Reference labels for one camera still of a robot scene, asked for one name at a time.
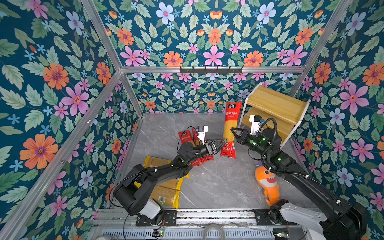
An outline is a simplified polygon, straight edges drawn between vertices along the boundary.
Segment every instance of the orange shark plush toy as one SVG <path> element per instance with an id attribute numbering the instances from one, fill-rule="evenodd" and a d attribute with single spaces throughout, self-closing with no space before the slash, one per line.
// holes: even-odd
<path id="1" fill-rule="evenodd" d="M 257 182 L 264 188 L 265 199 L 269 206 L 272 206 L 280 199 L 279 185 L 276 182 L 276 176 L 269 172 L 265 167 L 256 168 L 255 177 Z"/>

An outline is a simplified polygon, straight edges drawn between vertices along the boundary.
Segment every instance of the yellow pasta package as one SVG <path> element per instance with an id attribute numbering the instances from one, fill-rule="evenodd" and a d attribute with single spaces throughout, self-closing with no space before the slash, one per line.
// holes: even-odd
<path id="1" fill-rule="evenodd" d="M 235 136 L 231 132 L 232 127 L 237 127 L 237 121 L 239 118 L 242 102 L 230 103 L 227 102 L 227 108 L 225 112 L 225 123 L 224 123 L 224 135 L 223 138 L 227 140 L 227 143 L 221 149 L 220 156 L 227 156 L 236 158 L 236 151 L 234 140 Z"/>

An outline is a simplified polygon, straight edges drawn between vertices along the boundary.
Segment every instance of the orange flower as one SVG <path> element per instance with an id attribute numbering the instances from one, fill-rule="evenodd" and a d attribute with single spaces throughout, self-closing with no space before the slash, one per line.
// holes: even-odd
<path id="1" fill-rule="evenodd" d="M 58 151 L 57 144 L 54 144 L 53 137 L 48 136 L 45 139 L 44 134 L 36 134 L 35 140 L 28 138 L 23 147 L 27 148 L 20 151 L 20 160 L 27 160 L 25 166 L 32 169 L 37 164 L 37 169 L 42 169 L 47 166 L 47 161 L 51 162 L 55 156 L 53 153 Z"/>
<path id="2" fill-rule="evenodd" d="M 147 102 L 145 103 L 145 106 L 146 106 L 147 108 L 149 108 L 149 109 L 155 109 L 155 108 L 156 108 L 156 104 L 155 104 L 154 102 L 152 102 L 152 101 L 147 101 Z"/>
<path id="3" fill-rule="evenodd" d="M 225 34 L 227 36 L 232 36 L 233 35 L 233 30 L 228 28 L 227 31 L 225 32 Z"/>
<path id="4" fill-rule="evenodd" d="M 170 51 L 169 54 L 166 53 L 164 57 L 164 63 L 167 64 L 167 67 L 181 67 L 183 59 L 180 57 L 179 53 Z"/>
<path id="5" fill-rule="evenodd" d="M 37 53 L 36 48 L 34 46 L 29 45 L 29 48 L 31 49 L 32 52 Z"/>
<path id="6" fill-rule="evenodd" d="M 133 129 L 132 129 L 133 132 L 135 132 L 136 127 L 137 127 L 137 122 L 135 122 L 135 123 L 133 124 Z"/>
<path id="7" fill-rule="evenodd" d="M 117 14 L 116 12 L 114 12 L 114 11 L 109 11 L 108 13 L 109 13 L 109 15 L 111 16 L 111 18 L 113 18 L 113 19 L 118 18 L 118 14 Z"/>
<path id="8" fill-rule="evenodd" d="M 317 11 L 315 14 L 314 14 L 314 18 L 319 18 L 319 17 L 321 17 L 322 15 L 323 15 L 323 10 L 319 10 L 319 11 Z"/>
<path id="9" fill-rule="evenodd" d="M 105 201 L 108 201 L 109 200 L 109 195 L 111 194 L 111 190 L 112 190 L 112 188 L 113 188 L 113 183 L 111 183 L 110 185 L 109 185 L 109 188 L 107 189 L 107 195 L 105 195 Z"/>
<path id="10" fill-rule="evenodd" d="M 378 142 L 377 143 L 377 149 L 382 150 L 380 152 L 380 156 L 384 159 L 384 142 Z"/>
<path id="11" fill-rule="evenodd" d="M 45 73 L 43 75 L 44 81 L 48 82 L 48 86 L 51 88 L 55 88 L 57 90 L 62 89 L 63 87 L 67 86 L 66 83 L 70 81 L 70 79 L 67 77 L 68 72 L 67 70 L 63 69 L 63 66 L 60 64 L 49 64 L 49 68 L 44 68 L 43 72 Z"/>
<path id="12" fill-rule="evenodd" d="M 83 225 L 83 223 L 84 223 L 84 219 L 82 218 L 82 219 L 80 219 L 80 220 L 77 222 L 76 227 L 77 227 L 77 228 L 81 228 L 81 226 Z"/>
<path id="13" fill-rule="evenodd" d="M 303 146 L 304 146 L 305 150 L 311 151 L 313 149 L 313 142 L 312 142 L 312 140 L 309 139 L 309 138 L 306 138 L 304 140 Z"/>
<path id="14" fill-rule="evenodd" d="M 304 43 L 308 42 L 310 40 L 310 37 L 312 37 L 312 28 L 304 28 L 302 31 L 300 31 L 295 40 L 297 45 L 303 45 Z"/>
<path id="15" fill-rule="evenodd" d="M 208 41 L 212 43 L 212 45 L 216 45 L 220 42 L 221 33 L 219 33 L 219 30 L 217 28 L 214 28 L 211 30 L 211 33 L 208 34 Z"/>
<path id="16" fill-rule="evenodd" d="M 96 73 L 99 75 L 100 82 L 107 84 L 111 78 L 111 73 L 109 72 L 109 67 L 105 65 L 105 62 L 98 63 L 96 68 Z"/>
<path id="17" fill-rule="evenodd" d="M 223 16 L 223 12 L 222 11 L 212 11 L 209 13 L 209 15 L 211 16 L 212 19 L 220 19 L 222 16 Z"/>
<path id="18" fill-rule="evenodd" d="M 362 78 L 363 82 L 367 82 L 366 85 L 377 86 L 380 84 L 380 81 L 384 81 L 384 63 L 376 63 L 369 66 L 369 69 L 366 69 L 364 72 L 365 77 Z"/>
<path id="19" fill-rule="evenodd" d="M 329 67 L 329 63 L 322 63 L 320 66 L 317 67 L 316 72 L 314 74 L 315 82 L 317 84 L 321 85 L 328 80 L 328 75 L 331 74 L 331 69 Z"/>
<path id="20" fill-rule="evenodd" d="M 197 31 L 197 35 L 203 36 L 204 35 L 204 30 L 200 29 L 199 31 Z"/>
<path id="21" fill-rule="evenodd" d="M 117 36 L 119 38 L 119 41 L 124 43 L 125 45 L 132 45 L 135 39 L 132 36 L 132 33 L 130 31 L 127 31 L 125 28 L 118 29 Z"/>
<path id="22" fill-rule="evenodd" d="M 120 139 L 115 139 L 115 141 L 112 144 L 112 152 L 113 154 L 118 154 L 121 147 L 121 141 Z"/>
<path id="23" fill-rule="evenodd" d="M 248 53 L 247 57 L 244 58 L 244 66 L 246 67 L 255 67 L 260 66 L 260 63 L 264 61 L 264 58 L 262 58 L 264 55 L 262 53 L 259 53 L 259 51 L 254 51 L 252 53 Z"/>
<path id="24" fill-rule="evenodd" d="M 215 107 L 215 102 L 214 101 L 209 101 L 207 103 L 207 107 L 210 108 L 210 109 L 214 108 Z"/>

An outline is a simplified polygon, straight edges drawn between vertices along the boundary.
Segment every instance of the barcode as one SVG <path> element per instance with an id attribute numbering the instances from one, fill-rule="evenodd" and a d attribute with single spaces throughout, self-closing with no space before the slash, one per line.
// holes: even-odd
<path id="1" fill-rule="evenodd" d="M 165 202 L 166 198 L 165 197 L 159 197 L 159 202 Z"/>

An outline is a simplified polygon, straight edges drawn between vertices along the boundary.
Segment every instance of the flower center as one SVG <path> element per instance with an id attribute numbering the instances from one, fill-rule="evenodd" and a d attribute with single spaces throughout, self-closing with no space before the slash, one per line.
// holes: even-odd
<path id="1" fill-rule="evenodd" d="M 377 78 L 377 76 L 379 75 L 379 71 L 374 71 L 372 72 L 372 78 Z"/>
<path id="2" fill-rule="evenodd" d="M 58 81 L 60 78 L 61 78 L 61 74 L 59 72 L 55 72 L 53 75 L 52 75 L 52 78 L 55 80 L 55 81 Z"/>
<path id="3" fill-rule="evenodd" d="M 38 147 L 38 148 L 35 150 L 35 154 L 36 154 L 36 156 L 38 156 L 38 157 L 42 157 L 43 155 L 45 155 L 45 151 L 46 151 L 46 148 L 45 148 L 45 147 Z"/>
<path id="4" fill-rule="evenodd" d="M 74 104 L 79 104 L 81 102 L 81 99 L 79 96 L 76 96 L 74 99 L 73 99 L 73 103 Z"/>

